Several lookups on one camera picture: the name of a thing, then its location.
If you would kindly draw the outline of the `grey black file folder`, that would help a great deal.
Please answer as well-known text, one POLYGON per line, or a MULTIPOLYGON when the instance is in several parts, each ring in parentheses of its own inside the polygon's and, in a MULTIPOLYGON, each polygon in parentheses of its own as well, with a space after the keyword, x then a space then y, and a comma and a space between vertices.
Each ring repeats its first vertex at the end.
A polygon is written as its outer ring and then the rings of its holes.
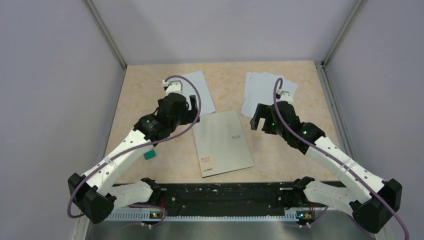
POLYGON ((203 178, 254 166, 236 110, 202 115, 192 130, 203 178))

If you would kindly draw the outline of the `white paper sheet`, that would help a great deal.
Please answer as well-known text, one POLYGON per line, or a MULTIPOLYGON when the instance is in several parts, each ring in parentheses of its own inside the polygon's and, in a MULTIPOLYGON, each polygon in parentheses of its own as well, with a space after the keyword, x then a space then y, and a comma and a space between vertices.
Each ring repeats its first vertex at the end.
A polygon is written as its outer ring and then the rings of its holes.
MULTIPOLYGON (((184 74, 182 76, 190 80, 190 82, 195 86, 195 88, 197 89, 200 95, 200 100, 201 100, 200 116, 214 113, 216 111, 216 108, 213 103, 213 99, 209 91, 203 72, 199 70, 199 71, 191 72, 188 74, 184 74)), ((187 99, 189 99, 189 96, 191 95, 196 96, 195 90, 189 83, 187 83, 185 80, 182 80, 181 82, 182 82, 182 93, 187 99)))

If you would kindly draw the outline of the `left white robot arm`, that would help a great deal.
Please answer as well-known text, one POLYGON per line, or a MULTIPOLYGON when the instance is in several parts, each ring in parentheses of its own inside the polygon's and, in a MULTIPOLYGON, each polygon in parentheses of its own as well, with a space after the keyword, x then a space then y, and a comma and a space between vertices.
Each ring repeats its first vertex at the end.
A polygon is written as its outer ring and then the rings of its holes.
POLYGON ((200 120, 202 101, 197 93, 186 98, 169 93, 158 100, 153 113, 142 116, 124 140, 92 169, 68 179, 70 204, 75 204, 93 224, 104 221, 113 210, 136 203, 154 207, 160 202, 159 186, 144 178, 115 185, 129 167, 160 143, 176 139, 178 126, 192 128, 200 120))

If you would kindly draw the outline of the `green block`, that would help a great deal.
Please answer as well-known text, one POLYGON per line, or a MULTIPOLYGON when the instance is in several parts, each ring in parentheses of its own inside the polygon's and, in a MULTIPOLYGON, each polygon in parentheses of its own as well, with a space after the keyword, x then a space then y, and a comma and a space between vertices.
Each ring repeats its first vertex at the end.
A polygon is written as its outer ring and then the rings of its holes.
POLYGON ((152 149, 152 150, 150 150, 150 151, 148 151, 148 152, 146 152, 146 153, 143 154, 143 157, 144 157, 145 160, 153 159, 156 156, 157 156, 157 154, 156 154, 156 152, 155 152, 154 149, 152 149))

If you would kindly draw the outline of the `white paper stack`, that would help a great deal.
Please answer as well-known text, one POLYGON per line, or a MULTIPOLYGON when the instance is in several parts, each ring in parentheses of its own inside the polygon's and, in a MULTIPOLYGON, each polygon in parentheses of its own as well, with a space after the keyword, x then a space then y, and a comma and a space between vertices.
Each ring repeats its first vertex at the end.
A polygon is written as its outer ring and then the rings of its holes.
POLYGON ((278 78, 283 79, 282 90, 294 96, 299 85, 286 79, 283 75, 275 75, 269 72, 246 73, 243 104, 241 106, 243 116, 252 118, 258 104, 273 104, 272 90, 278 78))

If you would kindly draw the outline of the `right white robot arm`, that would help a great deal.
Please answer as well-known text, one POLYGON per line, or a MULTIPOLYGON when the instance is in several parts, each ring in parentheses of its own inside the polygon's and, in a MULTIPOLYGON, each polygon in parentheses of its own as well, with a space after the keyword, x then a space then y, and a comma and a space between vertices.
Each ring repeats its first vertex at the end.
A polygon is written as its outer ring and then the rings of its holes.
POLYGON ((399 210, 403 187, 396 179, 384 180, 366 170, 336 147, 318 126, 301 122, 287 101, 259 103, 250 120, 252 130, 258 128, 260 119, 264 119, 263 132, 282 137, 290 147, 316 160, 343 184, 335 187, 303 177, 293 192, 297 205, 313 202, 337 209, 372 234, 379 233, 399 210))

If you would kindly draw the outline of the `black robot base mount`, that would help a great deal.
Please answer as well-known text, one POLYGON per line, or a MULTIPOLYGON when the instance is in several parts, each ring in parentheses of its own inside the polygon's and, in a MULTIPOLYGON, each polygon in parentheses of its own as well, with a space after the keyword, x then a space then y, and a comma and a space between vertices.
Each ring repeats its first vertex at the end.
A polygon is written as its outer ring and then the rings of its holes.
POLYGON ((295 182, 157 183, 148 205, 167 210, 168 217, 273 217, 289 210, 316 210, 293 189, 295 182))

